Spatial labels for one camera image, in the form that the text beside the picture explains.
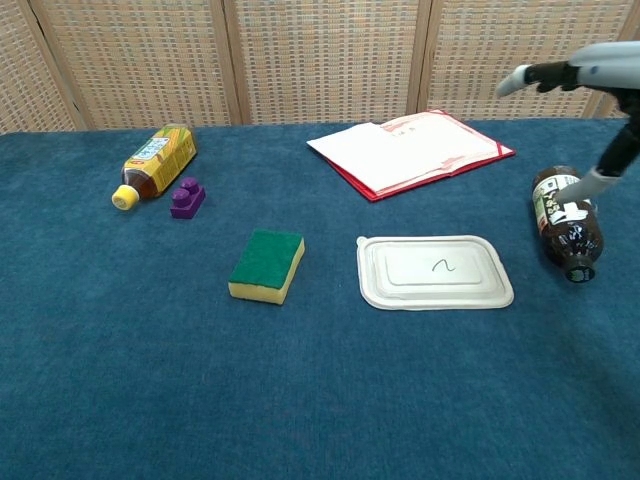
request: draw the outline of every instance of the green scouring pad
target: green scouring pad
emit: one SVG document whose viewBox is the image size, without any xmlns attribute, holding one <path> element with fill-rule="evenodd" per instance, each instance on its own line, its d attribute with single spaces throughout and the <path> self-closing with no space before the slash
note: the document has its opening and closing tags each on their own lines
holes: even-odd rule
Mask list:
<svg viewBox="0 0 640 480">
<path fill-rule="evenodd" d="M 302 235 L 254 230 L 229 279 L 232 297 L 282 305 L 304 254 Z"/>
</svg>

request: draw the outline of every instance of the yellow bottle cap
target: yellow bottle cap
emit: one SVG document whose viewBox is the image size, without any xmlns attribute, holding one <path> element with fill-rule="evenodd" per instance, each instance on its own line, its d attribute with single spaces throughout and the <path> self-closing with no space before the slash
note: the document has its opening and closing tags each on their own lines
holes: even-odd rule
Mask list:
<svg viewBox="0 0 640 480">
<path fill-rule="evenodd" d="M 129 185 L 120 185 L 111 196 L 111 201 L 120 210 L 129 210 L 140 200 L 138 191 Z"/>
</svg>

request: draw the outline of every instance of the squiggle mark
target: squiggle mark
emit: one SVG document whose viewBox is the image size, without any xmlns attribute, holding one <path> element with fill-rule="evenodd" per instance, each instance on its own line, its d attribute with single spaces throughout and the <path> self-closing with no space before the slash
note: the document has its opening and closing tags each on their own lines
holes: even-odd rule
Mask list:
<svg viewBox="0 0 640 480">
<path fill-rule="evenodd" d="M 447 261 L 443 258 L 442 260 L 440 260 L 438 263 L 436 263 L 436 264 L 433 266 L 433 268 L 431 269 L 431 271 L 433 272 L 433 271 L 436 269 L 436 267 L 437 267 L 438 265 L 440 265 L 442 262 L 444 262 L 444 266 L 446 267 L 446 269 L 447 269 L 448 271 L 453 272 L 453 271 L 455 270 L 455 267 L 454 267 L 454 268 L 449 268 L 449 264 L 448 264 L 448 263 L 447 263 Z"/>
</svg>

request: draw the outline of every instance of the plastic bottle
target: plastic bottle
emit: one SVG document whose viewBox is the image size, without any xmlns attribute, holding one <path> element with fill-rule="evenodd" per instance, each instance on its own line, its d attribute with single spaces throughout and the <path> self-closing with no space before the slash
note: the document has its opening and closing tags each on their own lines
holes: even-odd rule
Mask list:
<svg viewBox="0 0 640 480">
<path fill-rule="evenodd" d="M 533 181 L 533 205 L 544 253 L 574 283 L 595 277 L 594 262 L 604 248 L 604 239 L 590 200 L 558 204 L 555 193 L 580 179 L 567 166 L 547 168 Z"/>
<path fill-rule="evenodd" d="M 111 197 L 120 210 L 140 199 L 159 197 L 196 155 L 195 135 L 189 127 L 167 124 L 124 164 L 122 185 Z"/>
</svg>

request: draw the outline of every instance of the red folder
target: red folder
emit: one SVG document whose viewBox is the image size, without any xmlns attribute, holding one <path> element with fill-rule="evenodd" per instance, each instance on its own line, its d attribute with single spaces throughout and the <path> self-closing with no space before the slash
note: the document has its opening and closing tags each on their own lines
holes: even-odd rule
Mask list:
<svg viewBox="0 0 640 480">
<path fill-rule="evenodd" d="M 495 155 L 491 155 L 491 156 L 486 157 L 486 158 L 481 158 L 481 159 L 479 159 L 477 161 L 473 161 L 472 163 L 468 163 L 466 165 L 462 165 L 459 168 L 456 168 L 456 169 L 454 169 L 452 171 L 446 171 L 446 170 L 444 170 L 444 171 L 436 171 L 436 172 L 434 172 L 433 175 L 429 175 L 428 177 L 422 178 L 420 180 L 417 180 L 416 182 L 408 183 L 408 184 L 407 183 L 402 183 L 402 184 L 400 184 L 400 185 L 398 185 L 396 187 L 386 188 L 381 192 L 375 192 L 375 191 L 371 190 L 369 187 L 367 187 L 363 182 L 358 180 L 351 173 L 349 173 L 348 171 L 346 171 L 345 169 L 343 169 L 342 167 L 340 167 L 339 165 L 337 165 L 336 163 L 331 161 L 331 159 L 327 158 L 324 155 L 321 155 L 321 156 L 327 161 L 327 163 L 333 169 L 336 170 L 336 172 L 338 172 L 348 183 L 350 183 L 367 200 L 369 200 L 371 202 L 376 202 L 376 201 L 382 200 L 384 198 L 388 198 L 390 196 L 397 195 L 399 193 L 406 192 L 408 190 L 412 190 L 414 188 L 418 188 L 418 187 L 421 187 L 423 185 L 436 182 L 438 180 L 442 180 L 443 178 L 460 175 L 460 174 L 462 174 L 464 172 L 468 172 L 470 170 L 483 167 L 483 166 L 488 165 L 490 163 L 496 162 L 498 160 L 502 160 L 502 159 L 507 158 L 507 157 L 511 157 L 511 156 L 516 154 L 515 150 L 513 150 L 512 148 L 506 147 L 504 144 L 499 143 L 499 142 L 497 142 L 497 141 L 495 141 L 493 139 L 489 139 L 485 135 L 479 133 L 478 131 L 474 130 L 473 128 L 469 127 L 468 125 L 465 125 L 464 123 L 462 123 L 459 120 L 455 119 L 453 116 L 451 116 L 450 114 L 448 114 L 447 112 L 445 112 L 443 110 L 427 110 L 427 112 L 428 113 L 438 113 L 438 114 L 441 114 L 441 115 L 445 115 L 445 116 L 449 117 L 450 120 L 456 122 L 460 127 L 462 127 L 465 130 L 467 130 L 469 133 L 473 133 L 474 135 L 479 135 L 481 137 L 484 137 L 487 140 L 490 140 L 491 142 L 495 142 L 496 154 Z"/>
</svg>

